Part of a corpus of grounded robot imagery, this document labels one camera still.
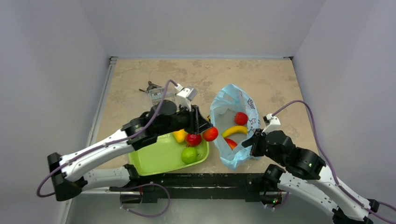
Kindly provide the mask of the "red fake apple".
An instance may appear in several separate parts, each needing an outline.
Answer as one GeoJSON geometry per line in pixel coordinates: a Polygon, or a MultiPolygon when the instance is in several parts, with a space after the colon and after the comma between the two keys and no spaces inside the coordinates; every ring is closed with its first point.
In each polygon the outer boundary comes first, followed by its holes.
{"type": "Polygon", "coordinates": [[[187,147],[196,147],[202,142],[202,136],[200,134],[187,134],[185,142],[187,147]]]}

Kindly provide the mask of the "red orange fake pear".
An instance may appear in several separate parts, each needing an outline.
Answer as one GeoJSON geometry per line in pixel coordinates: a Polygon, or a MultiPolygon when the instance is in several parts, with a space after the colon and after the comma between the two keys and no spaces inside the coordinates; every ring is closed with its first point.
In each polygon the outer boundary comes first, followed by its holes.
{"type": "Polygon", "coordinates": [[[219,132],[216,127],[209,128],[202,133],[203,139],[208,142],[214,141],[218,135],[219,132]]]}

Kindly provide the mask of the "green fake apple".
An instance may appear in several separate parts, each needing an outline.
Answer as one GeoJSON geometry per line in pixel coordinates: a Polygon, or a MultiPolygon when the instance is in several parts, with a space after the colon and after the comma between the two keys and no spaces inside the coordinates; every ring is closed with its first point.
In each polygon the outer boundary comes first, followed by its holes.
{"type": "Polygon", "coordinates": [[[198,151],[194,147],[186,147],[181,154],[181,160],[184,164],[192,164],[198,160],[198,151]]]}

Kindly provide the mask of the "yellow fake banana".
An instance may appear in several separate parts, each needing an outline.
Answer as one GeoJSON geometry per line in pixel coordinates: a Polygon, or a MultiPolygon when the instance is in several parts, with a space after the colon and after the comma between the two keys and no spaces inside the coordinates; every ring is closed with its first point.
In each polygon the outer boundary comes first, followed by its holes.
{"type": "Polygon", "coordinates": [[[222,133],[222,137],[227,138],[227,137],[229,137],[233,134],[236,134],[236,133],[241,133],[241,134],[247,135],[248,129],[245,126],[233,126],[233,127],[226,129],[222,133]]]}

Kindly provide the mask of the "blue printed plastic bag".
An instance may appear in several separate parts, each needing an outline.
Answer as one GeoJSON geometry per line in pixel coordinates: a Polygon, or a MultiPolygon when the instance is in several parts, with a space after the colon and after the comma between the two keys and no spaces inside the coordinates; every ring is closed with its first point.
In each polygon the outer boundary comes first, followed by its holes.
{"type": "Polygon", "coordinates": [[[241,143],[253,136],[255,129],[261,127],[260,116],[253,99],[241,88],[234,84],[223,87],[215,96],[210,106],[211,123],[217,128],[219,136],[213,141],[219,152],[220,161],[230,170],[235,171],[243,162],[253,158],[250,155],[251,147],[243,147],[241,143]],[[222,133],[233,126],[237,112],[243,112],[248,116],[248,122],[244,125],[248,129],[247,135],[236,133],[228,138],[238,143],[231,150],[222,133]]]}

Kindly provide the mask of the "red orange fake fruit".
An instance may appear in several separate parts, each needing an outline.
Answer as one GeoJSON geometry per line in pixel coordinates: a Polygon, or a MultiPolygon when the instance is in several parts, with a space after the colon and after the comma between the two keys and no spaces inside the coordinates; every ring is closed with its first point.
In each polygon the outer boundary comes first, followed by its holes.
{"type": "Polygon", "coordinates": [[[224,140],[226,141],[228,146],[231,148],[231,150],[234,150],[238,146],[238,143],[236,143],[234,140],[232,140],[230,138],[224,138],[224,140]]]}

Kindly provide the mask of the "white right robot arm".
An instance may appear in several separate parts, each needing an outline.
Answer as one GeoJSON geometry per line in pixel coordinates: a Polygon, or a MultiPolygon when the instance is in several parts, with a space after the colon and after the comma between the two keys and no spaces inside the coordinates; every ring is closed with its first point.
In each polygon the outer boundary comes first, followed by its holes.
{"type": "Polygon", "coordinates": [[[295,194],[331,215],[335,224],[373,223],[368,216],[378,211],[379,202],[343,187],[318,154],[297,147],[283,131],[266,134],[256,129],[242,146],[250,147],[254,157],[266,156],[275,162],[259,181],[264,192],[282,190],[295,194]]]}

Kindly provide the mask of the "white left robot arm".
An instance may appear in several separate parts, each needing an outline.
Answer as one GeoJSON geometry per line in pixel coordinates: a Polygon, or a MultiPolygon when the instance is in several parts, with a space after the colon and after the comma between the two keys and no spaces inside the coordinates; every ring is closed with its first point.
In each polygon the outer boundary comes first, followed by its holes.
{"type": "Polygon", "coordinates": [[[174,102],[165,100],[102,141],[72,154],[49,154],[50,174],[47,179],[52,182],[52,194],[57,201],[66,201],[83,191],[103,187],[104,182],[108,182],[110,187],[133,191],[139,186],[139,178],[129,166],[117,169],[110,178],[95,176],[93,171],[111,159],[155,144],[159,136],[179,130],[202,134],[212,127],[213,124],[201,115],[197,105],[176,106],[174,102]]]}

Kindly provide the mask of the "yellow fake mango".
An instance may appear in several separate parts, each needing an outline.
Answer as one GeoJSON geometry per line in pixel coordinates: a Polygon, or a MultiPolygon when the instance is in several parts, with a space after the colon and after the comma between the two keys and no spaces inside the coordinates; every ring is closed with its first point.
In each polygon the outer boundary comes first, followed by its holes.
{"type": "Polygon", "coordinates": [[[185,141],[185,137],[187,135],[187,132],[184,129],[174,131],[172,133],[173,137],[175,138],[177,143],[182,143],[185,141]]]}

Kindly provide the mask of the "lime green plastic tray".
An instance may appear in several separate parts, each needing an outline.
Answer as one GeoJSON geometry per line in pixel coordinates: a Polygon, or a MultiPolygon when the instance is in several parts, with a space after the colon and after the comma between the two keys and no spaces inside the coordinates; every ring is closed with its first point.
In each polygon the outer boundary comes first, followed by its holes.
{"type": "Polygon", "coordinates": [[[194,147],[197,151],[195,161],[187,164],[182,160],[182,153],[186,148],[187,142],[178,141],[174,134],[162,135],[155,144],[129,153],[129,163],[135,166],[141,176],[156,175],[202,163],[210,152],[209,143],[202,139],[194,147]]]}

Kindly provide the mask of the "clear plastic screw box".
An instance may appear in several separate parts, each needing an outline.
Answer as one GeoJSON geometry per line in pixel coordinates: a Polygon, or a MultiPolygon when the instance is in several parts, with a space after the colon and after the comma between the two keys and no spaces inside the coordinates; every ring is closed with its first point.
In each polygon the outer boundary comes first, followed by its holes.
{"type": "Polygon", "coordinates": [[[151,89],[149,90],[148,95],[152,106],[158,104],[161,101],[163,95],[165,96],[164,98],[165,100],[169,100],[176,103],[175,92],[170,88],[166,91],[166,93],[164,87],[151,89]]]}

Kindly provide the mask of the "black base bar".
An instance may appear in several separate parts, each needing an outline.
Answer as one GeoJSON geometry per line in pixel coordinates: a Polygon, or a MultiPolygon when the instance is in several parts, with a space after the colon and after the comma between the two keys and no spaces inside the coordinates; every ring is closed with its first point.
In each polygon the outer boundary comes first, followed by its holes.
{"type": "Polygon", "coordinates": [[[140,176],[120,192],[123,203],[156,203],[159,199],[210,199],[282,203],[282,192],[265,174],[260,173],[168,173],[140,176]]]}

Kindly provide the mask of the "aluminium frame rail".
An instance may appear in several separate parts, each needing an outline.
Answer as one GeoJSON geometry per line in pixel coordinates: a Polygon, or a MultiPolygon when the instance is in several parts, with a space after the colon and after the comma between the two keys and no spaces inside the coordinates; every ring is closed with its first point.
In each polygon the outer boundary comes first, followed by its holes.
{"type": "Polygon", "coordinates": [[[101,195],[101,194],[110,194],[111,191],[108,187],[102,187],[102,188],[94,188],[94,189],[88,189],[85,191],[82,191],[81,193],[79,193],[79,195],[83,195],[83,194],[91,194],[91,195],[101,195]]]}

